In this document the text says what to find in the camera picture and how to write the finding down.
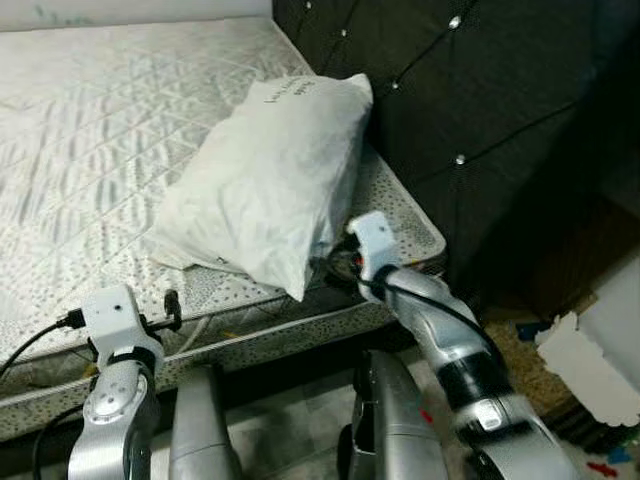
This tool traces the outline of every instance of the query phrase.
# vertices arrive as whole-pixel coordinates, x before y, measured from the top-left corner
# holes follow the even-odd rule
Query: tiled floor
[[[416,383],[434,417],[447,461],[449,478],[462,480],[465,450],[450,429],[451,412],[444,393],[417,351],[403,352]],[[344,371],[280,394],[233,409],[227,414],[229,432],[247,480],[334,480],[336,445],[340,430],[351,422],[355,394],[351,372]],[[168,478],[170,433],[156,437],[153,445],[153,480]],[[602,479],[585,467],[587,457],[567,446],[585,479]],[[602,462],[602,458],[589,457]],[[616,465],[618,479],[638,478],[632,463]],[[13,477],[26,480],[30,475]],[[50,468],[45,480],[64,479],[63,466]]]

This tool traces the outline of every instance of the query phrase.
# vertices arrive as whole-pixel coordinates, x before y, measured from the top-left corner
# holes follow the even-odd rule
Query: mattress
[[[385,323],[373,306],[315,317],[329,303],[313,292],[297,314],[284,315],[282,290],[148,258],[155,211],[210,129],[254,80],[312,73],[270,19],[0,33],[0,58],[0,361],[88,292],[120,282],[152,321],[162,318],[169,288],[187,320],[210,315],[192,352],[173,355],[196,322],[167,333],[165,389],[195,361],[242,368]],[[437,229],[366,148],[352,214],[372,209],[387,214],[404,262],[444,250]],[[81,401],[88,382],[77,379],[90,358],[74,348],[85,335],[54,332],[10,370],[1,438]]]

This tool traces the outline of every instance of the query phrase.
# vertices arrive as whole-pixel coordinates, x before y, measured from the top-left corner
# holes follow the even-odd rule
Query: tufted headboard
[[[604,147],[585,135],[623,99],[590,92],[617,90],[600,77],[637,0],[275,0],[274,16],[318,74],[369,75],[369,139],[445,235],[463,296],[535,262],[596,189]]]

